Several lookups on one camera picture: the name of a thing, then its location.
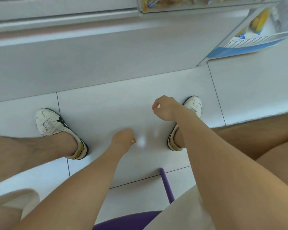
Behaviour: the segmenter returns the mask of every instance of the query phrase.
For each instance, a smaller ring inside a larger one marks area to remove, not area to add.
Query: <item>person's left shoe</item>
[[[191,109],[192,111],[194,111],[194,114],[196,114],[199,118],[201,117],[201,113],[202,113],[202,103],[201,100],[198,96],[191,96],[189,97],[184,105],[186,108]],[[174,136],[176,131],[178,130],[179,126],[178,124],[175,125],[173,131],[171,132],[171,134],[169,135],[169,138],[167,139],[167,145],[169,147],[170,150],[172,151],[181,151],[183,150],[183,148],[178,147],[175,142],[174,142]]]
[[[42,108],[35,114],[35,122],[38,131],[42,136],[51,136],[62,131],[69,133],[73,136],[78,144],[77,151],[68,159],[80,160],[83,159],[88,153],[87,144],[80,139],[64,122],[62,117],[48,108]]]

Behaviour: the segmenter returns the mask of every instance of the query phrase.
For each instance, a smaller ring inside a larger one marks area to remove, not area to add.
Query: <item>chair leg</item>
[[[175,198],[174,198],[172,189],[171,189],[171,187],[169,185],[169,181],[167,180],[165,171],[162,168],[160,168],[160,175],[161,175],[161,178],[162,178],[162,181],[163,181],[163,185],[164,185],[164,188],[165,188],[165,192],[166,192],[167,198],[169,199],[169,204],[171,204],[173,201],[175,201]]]

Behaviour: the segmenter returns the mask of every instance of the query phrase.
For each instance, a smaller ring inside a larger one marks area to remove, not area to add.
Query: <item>grout line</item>
[[[59,114],[61,115],[60,104],[59,104],[59,98],[58,98],[58,92],[56,92],[56,99],[58,100]]]
[[[182,167],[182,168],[177,169],[177,170],[181,170],[181,169],[188,168],[188,167],[191,167],[191,166]],[[157,175],[154,175],[154,176],[151,176],[151,177],[148,177],[148,178],[143,178],[143,179],[140,179],[140,180],[137,180],[137,181],[134,181],[134,182],[139,182],[139,181],[142,181],[142,180],[145,180],[145,179],[149,179],[149,178],[153,178],[153,177],[157,177],[157,176],[160,176],[160,174],[157,174]],[[127,185],[127,184],[131,184],[131,183],[134,183],[134,182],[128,182],[126,184],[114,186],[114,187],[111,187],[110,189],[113,189],[113,188],[116,188],[116,187],[120,187],[120,186],[123,186],[123,185]]]
[[[216,86],[214,85],[213,78],[212,78],[212,75],[211,75],[211,71],[210,71],[208,62],[207,62],[207,65],[208,65],[208,69],[209,69],[209,72],[210,72],[210,77],[211,77],[211,80],[212,80],[212,84],[213,84],[213,87],[214,87],[214,91],[216,92]],[[225,124],[225,126],[226,126],[225,118],[224,118],[224,115],[223,115],[222,107],[221,107],[221,104],[220,104],[220,101],[219,101],[219,97],[218,97],[218,93],[217,93],[217,92],[216,92],[216,98],[218,99],[219,106],[220,106],[221,113],[222,113],[223,120],[224,120],[224,124]]]
[[[69,163],[68,163],[68,159],[67,158],[66,158],[66,161],[67,161],[68,173],[69,173],[69,177],[70,177]]]

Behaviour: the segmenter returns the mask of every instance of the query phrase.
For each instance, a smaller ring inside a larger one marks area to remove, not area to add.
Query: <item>purple chair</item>
[[[160,169],[160,175],[163,181],[166,195],[171,204],[175,201],[173,192],[167,180],[164,169]],[[127,216],[121,216],[112,220],[96,224],[93,230],[143,230],[161,211],[150,211],[136,213]]]

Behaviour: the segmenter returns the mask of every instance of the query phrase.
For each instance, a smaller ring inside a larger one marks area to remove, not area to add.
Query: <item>floor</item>
[[[81,161],[61,158],[1,182],[0,195],[33,188],[45,198],[96,159],[116,131],[131,127],[138,142],[119,163],[97,223],[163,210],[169,203],[160,167],[167,172],[176,198],[195,180],[186,151],[172,152],[166,145],[175,123],[158,119],[151,110],[161,95],[179,102],[199,96],[202,120],[210,127],[287,112],[288,40],[258,53],[212,60],[195,69],[0,102],[0,135],[40,136],[33,116],[47,107],[60,112],[91,149]]]

